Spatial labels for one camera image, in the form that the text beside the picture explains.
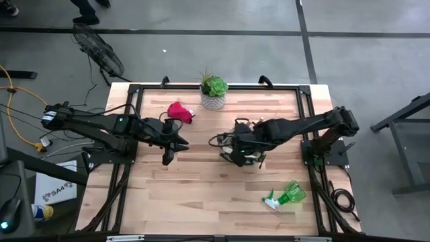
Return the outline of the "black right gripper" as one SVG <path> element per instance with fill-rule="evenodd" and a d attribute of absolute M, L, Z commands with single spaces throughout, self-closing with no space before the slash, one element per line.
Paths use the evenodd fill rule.
<path fill-rule="evenodd" d="M 251 132 L 239 133 L 236 131 L 232 134 L 232 155 L 236 162 L 244 160 L 244 155 L 250 155 L 254 152 L 258 151 L 259 145 L 256 143 L 257 140 L 253 134 L 253 130 Z"/>

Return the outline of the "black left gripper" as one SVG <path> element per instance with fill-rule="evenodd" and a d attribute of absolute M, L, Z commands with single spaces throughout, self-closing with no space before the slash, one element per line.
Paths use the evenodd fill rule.
<path fill-rule="evenodd" d="M 178 118 L 165 119 L 163 129 L 160 134 L 161 143 L 164 148 L 162 164 L 168 166 L 174 159 L 176 152 L 186 151 L 189 143 L 179 136 L 179 131 L 183 122 Z"/>

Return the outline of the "beige green gardening bag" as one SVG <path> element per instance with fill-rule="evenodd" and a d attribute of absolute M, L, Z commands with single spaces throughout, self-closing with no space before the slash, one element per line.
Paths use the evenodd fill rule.
<path fill-rule="evenodd" d="M 250 155 L 244 155 L 245 159 L 241 160 L 239 162 L 236 162 L 234 160 L 234 157 L 232 155 L 232 134 L 234 134 L 236 131 L 239 133 L 244 132 L 251 132 L 253 130 L 253 126 L 255 125 L 255 122 L 252 121 L 252 125 L 250 127 L 247 126 L 247 122 L 250 121 L 248 118 L 236 118 L 234 120 L 234 126 L 227 132 L 222 133 L 219 136 L 216 137 L 217 144 L 221 148 L 220 156 L 227 160 L 229 163 L 234 163 L 235 165 L 242 167 L 242 166 L 249 166 L 254 165 L 255 163 L 258 163 L 258 158 L 260 155 L 264 152 L 254 152 Z"/>

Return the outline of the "red garden gloves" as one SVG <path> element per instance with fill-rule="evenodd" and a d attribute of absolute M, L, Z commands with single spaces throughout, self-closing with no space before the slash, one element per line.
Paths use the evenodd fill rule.
<path fill-rule="evenodd" d="M 178 118 L 186 124 L 191 124 L 195 113 L 191 109 L 184 108 L 180 102 L 172 103 L 167 109 L 170 118 Z"/>

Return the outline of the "green spray bottle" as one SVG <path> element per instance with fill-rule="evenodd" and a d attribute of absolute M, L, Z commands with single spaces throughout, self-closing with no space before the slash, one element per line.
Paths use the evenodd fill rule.
<path fill-rule="evenodd" d="M 297 203 L 306 198 L 306 192 L 300 187 L 299 183 L 295 180 L 290 181 L 282 195 L 274 198 L 274 189 L 272 188 L 269 195 L 262 197 L 262 202 L 269 208 L 280 212 L 280 207 L 286 203 Z"/>

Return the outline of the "potted succulent plant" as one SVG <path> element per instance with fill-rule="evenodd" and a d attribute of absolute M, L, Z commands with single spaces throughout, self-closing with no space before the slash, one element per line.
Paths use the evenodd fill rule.
<path fill-rule="evenodd" d="M 208 68 L 200 72 L 200 75 L 201 104 L 207 110 L 220 110 L 226 102 L 226 92 L 229 89 L 227 82 L 223 78 L 211 74 Z"/>

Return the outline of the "black floor fan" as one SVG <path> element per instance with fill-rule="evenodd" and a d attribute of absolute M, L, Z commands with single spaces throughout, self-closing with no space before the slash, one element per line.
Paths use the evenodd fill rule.
<path fill-rule="evenodd" d="M 107 86 L 112 85 L 107 76 L 130 82 L 129 79 L 123 77 L 125 68 L 114 49 L 87 24 L 74 24 L 73 38 L 80 50 L 99 67 L 99 72 Z"/>

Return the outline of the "white printed box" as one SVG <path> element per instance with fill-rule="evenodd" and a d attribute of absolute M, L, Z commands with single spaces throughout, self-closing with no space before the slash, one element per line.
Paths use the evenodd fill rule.
<path fill-rule="evenodd" d="M 34 204 L 51 205 L 77 197 L 77 185 L 43 173 L 36 174 Z"/>

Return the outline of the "yellow blue can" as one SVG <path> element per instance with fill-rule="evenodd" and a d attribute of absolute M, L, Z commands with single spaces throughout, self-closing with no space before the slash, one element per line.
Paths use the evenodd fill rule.
<path fill-rule="evenodd" d="M 31 207 L 34 221 L 37 223 L 50 220 L 54 214 L 54 208 L 49 205 L 32 204 Z"/>

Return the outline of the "black desk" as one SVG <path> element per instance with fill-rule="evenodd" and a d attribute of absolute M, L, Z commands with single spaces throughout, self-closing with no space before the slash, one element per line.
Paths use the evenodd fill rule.
<path fill-rule="evenodd" d="M 87 183 L 87 174 L 78 173 L 32 156 L 28 156 L 23 160 L 14 159 L 14 161 L 10 161 L 0 111 L 0 207 L 11 198 L 21 199 L 19 227 L 8 234 L 3 234 L 0 231 L 0 242 L 6 242 L 8 239 L 12 240 L 14 238 L 25 239 L 32 236 L 36 230 L 26 184 L 25 168 L 82 186 Z"/>

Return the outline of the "person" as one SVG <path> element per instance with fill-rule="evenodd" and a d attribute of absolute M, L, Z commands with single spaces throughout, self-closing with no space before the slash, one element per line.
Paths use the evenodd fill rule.
<path fill-rule="evenodd" d="M 73 19 L 74 24 L 97 25 L 100 23 L 96 16 L 96 11 L 89 3 L 89 0 L 70 0 L 70 2 L 79 9 L 80 17 Z"/>
<path fill-rule="evenodd" d="M 0 0 L 0 11 L 11 17 L 19 14 L 19 9 L 10 0 Z"/>

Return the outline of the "black floor stand foot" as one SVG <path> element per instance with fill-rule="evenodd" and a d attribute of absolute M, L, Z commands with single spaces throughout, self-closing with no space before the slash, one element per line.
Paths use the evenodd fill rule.
<path fill-rule="evenodd" d="M 6 73 L 8 73 L 12 79 L 36 79 L 38 76 L 38 73 L 34 71 L 3 71 L 0 69 L 0 78 L 7 78 Z"/>

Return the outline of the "black computer mouse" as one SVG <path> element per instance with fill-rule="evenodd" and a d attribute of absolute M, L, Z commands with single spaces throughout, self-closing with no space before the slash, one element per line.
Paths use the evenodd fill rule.
<path fill-rule="evenodd" d="M 11 198 L 0 207 L 0 231 L 3 234 L 14 232 L 19 227 L 22 200 Z"/>

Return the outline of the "black aluminium table frame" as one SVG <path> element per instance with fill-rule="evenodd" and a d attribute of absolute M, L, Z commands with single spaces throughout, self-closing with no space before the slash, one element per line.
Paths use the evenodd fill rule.
<path fill-rule="evenodd" d="M 280 196 L 292 180 L 310 190 L 308 170 L 302 162 L 300 137 L 269 152 L 262 165 L 238 167 L 226 162 L 208 140 L 228 132 L 237 118 L 297 119 L 309 115 L 299 109 L 297 97 L 313 102 L 319 114 L 332 108 L 329 88 L 311 85 L 305 94 L 295 85 L 268 89 L 242 84 L 227 93 L 221 110 L 201 104 L 197 85 L 170 84 L 161 89 L 148 84 L 142 94 L 141 113 L 158 117 L 173 102 L 195 113 L 180 130 L 189 149 L 176 154 L 169 165 L 161 163 L 162 150 L 140 145 L 126 190 L 122 234 L 172 235 L 316 235 L 311 196 L 303 201 L 270 209 L 262 201 Z"/>

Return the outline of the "silver aluminium bracket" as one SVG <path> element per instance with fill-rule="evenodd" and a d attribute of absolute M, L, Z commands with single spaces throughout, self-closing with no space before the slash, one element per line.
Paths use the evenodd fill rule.
<path fill-rule="evenodd" d="M 294 242 L 333 242 L 330 237 L 294 237 Z"/>
<path fill-rule="evenodd" d="M 115 235 L 108 236 L 105 242 L 141 242 L 144 240 L 144 235 Z"/>

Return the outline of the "black metal desk frame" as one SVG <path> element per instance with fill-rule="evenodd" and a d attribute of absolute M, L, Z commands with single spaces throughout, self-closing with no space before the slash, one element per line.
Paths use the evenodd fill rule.
<path fill-rule="evenodd" d="M 407 106 L 370 126 L 374 133 L 389 128 L 409 185 L 395 188 L 395 196 L 430 191 L 421 164 L 430 165 L 430 118 L 413 118 L 416 113 L 430 108 L 430 92 L 414 98 Z"/>

